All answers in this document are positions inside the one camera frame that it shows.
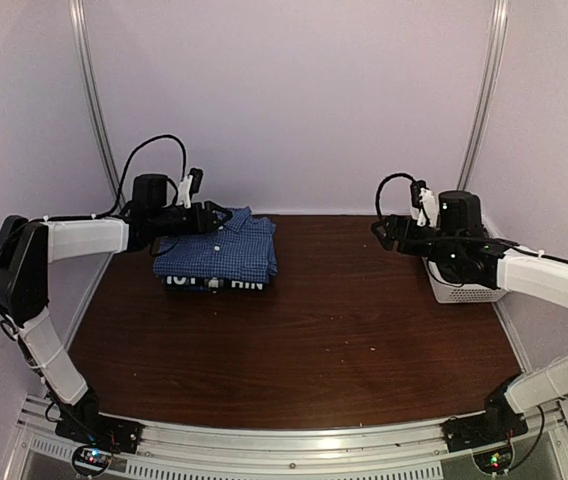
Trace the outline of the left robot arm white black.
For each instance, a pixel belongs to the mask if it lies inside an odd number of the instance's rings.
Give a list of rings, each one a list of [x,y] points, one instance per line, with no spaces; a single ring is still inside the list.
[[[34,219],[10,215],[0,227],[2,328],[48,388],[62,421],[87,444],[101,442],[108,424],[99,415],[97,393],[53,324],[52,270],[71,260],[136,253],[162,238],[216,231],[233,213],[213,201],[194,201],[201,177],[198,169],[178,182],[164,174],[143,174],[120,209]]]

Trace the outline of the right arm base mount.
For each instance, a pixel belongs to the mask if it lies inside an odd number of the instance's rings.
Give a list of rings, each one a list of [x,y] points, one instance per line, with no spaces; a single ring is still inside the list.
[[[526,420],[516,416],[505,426],[491,429],[486,422],[486,414],[468,417],[450,417],[441,424],[444,441],[449,453],[505,443],[508,439],[524,435],[529,431]]]

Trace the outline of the white plastic laundry basket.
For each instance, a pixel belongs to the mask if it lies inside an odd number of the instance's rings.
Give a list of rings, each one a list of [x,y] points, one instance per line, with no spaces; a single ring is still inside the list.
[[[462,256],[462,251],[453,251],[443,260],[444,263],[440,264],[428,258],[422,259],[438,303],[495,303],[505,295],[503,290],[490,289],[469,280],[469,273],[465,270],[468,266],[468,258]]]

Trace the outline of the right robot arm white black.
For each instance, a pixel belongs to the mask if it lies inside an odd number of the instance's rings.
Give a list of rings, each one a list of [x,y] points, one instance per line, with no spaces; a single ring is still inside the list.
[[[568,260],[486,234],[477,195],[413,193],[410,215],[379,214],[371,226],[383,248],[425,259],[444,282],[515,293],[568,310]],[[568,355],[503,382],[485,401],[476,430],[499,440],[527,411],[568,396]]]

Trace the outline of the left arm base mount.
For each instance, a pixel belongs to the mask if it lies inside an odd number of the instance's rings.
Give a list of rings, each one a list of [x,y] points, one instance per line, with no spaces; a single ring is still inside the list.
[[[136,454],[142,429],[141,423],[132,420],[101,414],[93,418],[76,419],[63,413],[55,427],[55,434],[116,454]]]

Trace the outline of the blue checked long sleeve shirt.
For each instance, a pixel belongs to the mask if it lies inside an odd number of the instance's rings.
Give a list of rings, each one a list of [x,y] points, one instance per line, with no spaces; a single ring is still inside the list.
[[[153,265],[158,277],[177,276],[268,284],[278,273],[276,225],[235,208],[232,218],[212,233],[168,238]]]

